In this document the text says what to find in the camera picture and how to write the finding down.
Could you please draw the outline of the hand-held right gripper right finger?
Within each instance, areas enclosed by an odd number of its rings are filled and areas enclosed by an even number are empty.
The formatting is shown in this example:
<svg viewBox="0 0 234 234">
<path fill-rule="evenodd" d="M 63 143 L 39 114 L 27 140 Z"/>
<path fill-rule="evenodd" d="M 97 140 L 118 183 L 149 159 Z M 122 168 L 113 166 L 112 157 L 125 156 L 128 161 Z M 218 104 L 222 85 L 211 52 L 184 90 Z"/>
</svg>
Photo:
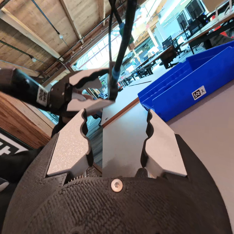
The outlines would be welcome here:
<svg viewBox="0 0 234 234">
<path fill-rule="evenodd" d="M 161 177 L 164 173 L 186 177 L 174 131 L 151 109 L 148 110 L 146 134 L 140 161 L 149 177 Z"/>
</svg>

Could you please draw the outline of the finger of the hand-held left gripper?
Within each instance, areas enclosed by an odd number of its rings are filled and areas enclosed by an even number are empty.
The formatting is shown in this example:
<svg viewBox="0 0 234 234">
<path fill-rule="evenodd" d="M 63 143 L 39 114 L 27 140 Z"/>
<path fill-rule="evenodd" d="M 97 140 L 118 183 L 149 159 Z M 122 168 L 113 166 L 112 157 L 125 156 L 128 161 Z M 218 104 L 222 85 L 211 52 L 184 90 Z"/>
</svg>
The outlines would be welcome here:
<svg viewBox="0 0 234 234">
<path fill-rule="evenodd" d="M 108 68 L 80 70 L 69 78 L 69 84 L 79 90 L 85 90 L 87 88 L 100 89 L 102 83 L 99 77 L 108 73 Z"/>
<path fill-rule="evenodd" d="M 66 111 L 67 112 L 79 112 L 85 109 L 87 114 L 92 114 L 114 103 L 115 103 L 114 101 L 107 100 L 107 99 L 96 99 L 96 100 L 87 99 L 84 101 L 81 101 L 78 99 L 72 99 L 68 103 Z"/>
</svg>

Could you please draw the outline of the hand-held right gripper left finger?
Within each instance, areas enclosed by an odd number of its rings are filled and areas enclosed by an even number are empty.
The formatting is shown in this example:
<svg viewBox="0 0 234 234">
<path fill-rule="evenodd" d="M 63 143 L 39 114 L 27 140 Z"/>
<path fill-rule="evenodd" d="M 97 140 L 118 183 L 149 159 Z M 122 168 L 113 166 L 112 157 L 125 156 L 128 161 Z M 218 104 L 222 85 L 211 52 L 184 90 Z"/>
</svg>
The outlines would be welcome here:
<svg viewBox="0 0 234 234">
<path fill-rule="evenodd" d="M 47 176 L 68 173 L 70 177 L 80 177 L 93 165 L 93 151 L 86 136 L 86 122 L 86 109 L 82 109 L 59 131 Z"/>
</svg>

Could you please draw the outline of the large blue bin with tag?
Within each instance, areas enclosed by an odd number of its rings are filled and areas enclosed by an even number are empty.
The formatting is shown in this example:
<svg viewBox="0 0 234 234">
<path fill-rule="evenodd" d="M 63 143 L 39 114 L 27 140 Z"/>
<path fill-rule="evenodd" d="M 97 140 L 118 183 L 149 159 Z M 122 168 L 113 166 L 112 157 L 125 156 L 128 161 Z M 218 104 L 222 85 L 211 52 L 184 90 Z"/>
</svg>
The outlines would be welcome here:
<svg viewBox="0 0 234 234">
<path fill-rule="evenodd" d="M 233 79 L 234 48 L 227 47 L 155 97 L 154 111 L 167 122 Z"/>
</svg>

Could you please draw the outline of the black white printed sign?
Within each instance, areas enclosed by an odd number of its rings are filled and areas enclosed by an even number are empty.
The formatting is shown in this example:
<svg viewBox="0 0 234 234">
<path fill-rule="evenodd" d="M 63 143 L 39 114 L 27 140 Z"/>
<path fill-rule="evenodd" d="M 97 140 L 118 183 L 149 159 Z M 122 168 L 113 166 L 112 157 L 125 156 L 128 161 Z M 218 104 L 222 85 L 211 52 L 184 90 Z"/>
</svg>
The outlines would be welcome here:
<svg viewBox="0 0 234 234">
<path fill-rule="evenodd" d="M 0 128 L 0 156 L 13 155 L 29 150 L 33 150 L 33 148 Z"/>
</svg>

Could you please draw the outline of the black office chair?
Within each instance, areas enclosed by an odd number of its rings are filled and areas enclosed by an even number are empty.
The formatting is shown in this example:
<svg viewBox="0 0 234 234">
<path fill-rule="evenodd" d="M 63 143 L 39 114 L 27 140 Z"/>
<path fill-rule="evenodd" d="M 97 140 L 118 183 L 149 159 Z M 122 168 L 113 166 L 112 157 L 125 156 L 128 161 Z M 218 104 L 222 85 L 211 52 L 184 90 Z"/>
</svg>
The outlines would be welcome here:
<svg viewBox="0 0 234 234">
<path fill-rule="evenodd" d="M 165 69 L 169 69 L 177 65 L 179 62 L 172 62 L 179 55 L 179 52 L 178 48 L 174 46 L 171 36 L 169 36 L 165 41 L 162 42 L 162 48 L 164 52 L 160 59 Z"/>
</svg>

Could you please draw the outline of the black desk monitor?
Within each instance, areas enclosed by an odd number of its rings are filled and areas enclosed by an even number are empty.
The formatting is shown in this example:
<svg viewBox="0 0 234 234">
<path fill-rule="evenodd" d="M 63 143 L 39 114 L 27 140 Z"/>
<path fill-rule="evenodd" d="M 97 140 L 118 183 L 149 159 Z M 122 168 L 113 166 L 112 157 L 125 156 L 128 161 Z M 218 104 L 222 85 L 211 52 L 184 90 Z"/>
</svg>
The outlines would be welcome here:
<svg viewBox="0 0 234 234">
<path fill-rule="evenodd" d="M 184 10 L 176 18 L 181 30 L 186 29 L 189 26 L 189 22 L 186 18 Z"/>
<path fill-rule="evenodd" d="M 190 1 L 186 5 L 185 10 L 189 14 L 192 21 L 205 13 L 205 8 L 200 0 Z"/>
</svg>

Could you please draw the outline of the thick wooden post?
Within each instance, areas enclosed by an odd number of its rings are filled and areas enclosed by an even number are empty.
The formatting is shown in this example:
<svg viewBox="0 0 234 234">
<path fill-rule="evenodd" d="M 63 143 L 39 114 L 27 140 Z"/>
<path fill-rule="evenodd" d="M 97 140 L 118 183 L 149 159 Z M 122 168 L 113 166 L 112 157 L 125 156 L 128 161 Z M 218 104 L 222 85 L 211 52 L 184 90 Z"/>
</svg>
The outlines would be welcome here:
<svg viewBox="0 0 234 234">
<path fill-rule="evenodd" d="M 32 148 L 45 146 L 55 124 L 39 109 L 0 92 L 0 127 Z"/>
</svg>

